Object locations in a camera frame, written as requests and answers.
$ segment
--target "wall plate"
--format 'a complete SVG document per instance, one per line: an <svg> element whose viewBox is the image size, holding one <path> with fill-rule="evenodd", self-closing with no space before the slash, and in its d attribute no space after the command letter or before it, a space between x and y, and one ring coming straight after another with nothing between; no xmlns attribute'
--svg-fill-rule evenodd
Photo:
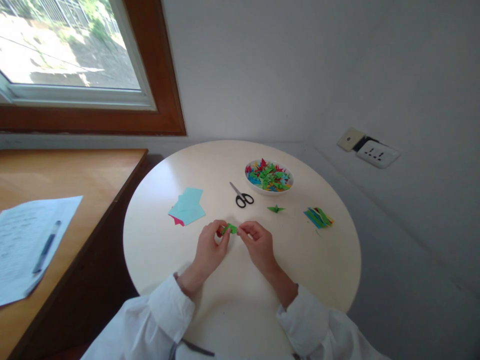
<svg viewBox="0 0 480 360"><path fill-rule="evenodd" d="M358 150L356 155L377 168L385 169L399 158L400 151L370 140Z"/></svg>
<svg viewBox="0 0 480 360"><path fill-rule="evenodd" d="M336 143L346 152L351 151L360 140L364 138L365 134L353 127L349 127Z"/></svg>

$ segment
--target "person's right hand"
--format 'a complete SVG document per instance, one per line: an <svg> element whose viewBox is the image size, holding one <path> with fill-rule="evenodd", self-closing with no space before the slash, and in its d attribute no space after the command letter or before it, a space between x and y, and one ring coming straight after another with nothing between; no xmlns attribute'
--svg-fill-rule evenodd
<svg viewBox="0 0 480 360"><path fill-rule="evenodd" d="M278 270L279 265L274 256L273 238L270 231L257 221L246 221L238 226L237 235L245 243L251 261L263 276L268 278Z"/></svg>

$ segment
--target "green origami crane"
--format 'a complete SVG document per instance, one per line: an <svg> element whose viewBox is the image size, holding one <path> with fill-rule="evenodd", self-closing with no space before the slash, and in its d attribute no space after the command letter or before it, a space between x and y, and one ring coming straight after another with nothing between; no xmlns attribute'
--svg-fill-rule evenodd
<svg viewBox="0 0 480 360"><path fill-rule="evenodd" d="M275 207L273 207L273 206L272 207L267 207L267 209L273 211L274 213L278 213L282 210L285 210L284 207L279 207L278 205L275 205Z"/></svg>
<svg viewBox="0 0 480 360"><path fill-rule="evenodd" d="M236 233L237 233L237 227L234 226L234 225L232 225L231 223L228 223L228 225L223 228L223 231L221 232L221 234L222 234L222 235L225 234L225 232L227 231L228 228L231 229L231 233L232 233L232 234L236 234Z"/></svg>

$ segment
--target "pen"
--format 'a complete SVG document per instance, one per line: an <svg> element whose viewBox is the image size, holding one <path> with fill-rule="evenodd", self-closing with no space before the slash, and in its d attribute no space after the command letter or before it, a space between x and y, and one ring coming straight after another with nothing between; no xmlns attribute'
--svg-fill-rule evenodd
<svg viewBox="0 0 480 360"><path fill-rule="evenodd" d="M47 254L49 253L50 247L52 246L52 243L54 242L55 235L57 235L57 231L59 230L60 225L62 222L58 220L55 225L53 226L53 229L51 230L51 234L48 237L48 240L46 241L45 246L43 247L43 250L41 251L40 258L38 259L38 262L36 263L35 267L33 268L32 273L36 274L39 273L42 270L42 266L44 264L45 258L47 257Z"/></svg>

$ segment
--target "wooden table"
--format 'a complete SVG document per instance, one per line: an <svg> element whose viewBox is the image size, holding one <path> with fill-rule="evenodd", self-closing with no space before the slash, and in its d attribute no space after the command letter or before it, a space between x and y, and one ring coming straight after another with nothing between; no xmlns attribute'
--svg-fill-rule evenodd
<svg viewBox="0 0 480 360"><path fill-rule="evenodd" d="M294 185L280 196L253 192L245 166L255 159L287 167ZM239 208L237 194L254 198ZM205 217L182 227L167 215L186 187L203 189ZM286 208L274 213L267 207ZM304 215L318 206L335 220L316 233ZM194 259L199 234L214 219L238 225L257 220L273 234L279 264L327 306L348 311L360 281L361 254L355 225L342 200L313 169L269 146L247 141L212 141L167 157L142 180L125 216L123 247L131 279L142 295ZM279 301L233 235L228 253L194 299L196 311L185 338L225 358L292 353L276 319Z"/></svg>
<svg viewBox="0 0 480 360"><path fill-rule="evenodd" d="M123 218L116 214L116 204L123 201L122 194L133 192L129 185L145 166L147 152L0 151L0 210L83 195L40 284L26 299L0 307L0 359L35 359L91 341L118 310L105 308L109 296L119 298L115 307L126 297L125 288L115 289L112 279L129 281L126 270L113 265L123 261Z"/></svg>

